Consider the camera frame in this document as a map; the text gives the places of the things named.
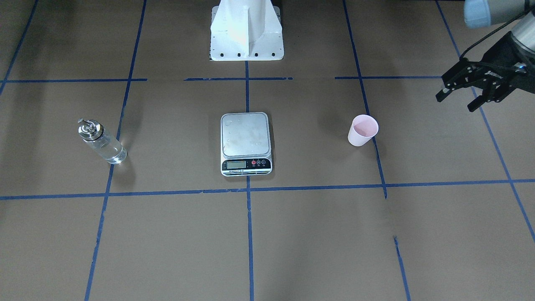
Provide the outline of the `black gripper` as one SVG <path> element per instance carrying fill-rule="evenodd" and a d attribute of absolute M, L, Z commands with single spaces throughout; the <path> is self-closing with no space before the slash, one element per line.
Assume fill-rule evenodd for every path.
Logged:
<path fill-rule="evenodd" d="M 441 76 L 443 87 L 436 93 L 438 102 L 454 91 L 475 86 L 482 90 L 481 95 L 467 105 L 474 112 L 485 103 L 502 101 L 515 89 L 534 93 L 534 51 L 513 33 L 506 33 L 480 61 L 470 61 L 464 56 L 460 60 L 466 63 L 454 64 Z"/>

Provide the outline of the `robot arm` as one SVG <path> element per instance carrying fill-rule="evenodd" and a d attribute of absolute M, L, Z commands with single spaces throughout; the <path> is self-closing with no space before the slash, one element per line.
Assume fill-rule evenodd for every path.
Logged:
<path fill-rule="evenodd" d="M 466 0 L 464 20 L 468 28 L 499 24 L 514 27 L 487 50 L 480 61 L 462 53 L 459 61 L 442 75 L 442 102 L 453 91 L 476 87 L 482 94 L 468 104 L 473 112 L 487 102 L 500 102 L 514 90 L 535 91 L 535 16 L 533 0 Z"/>

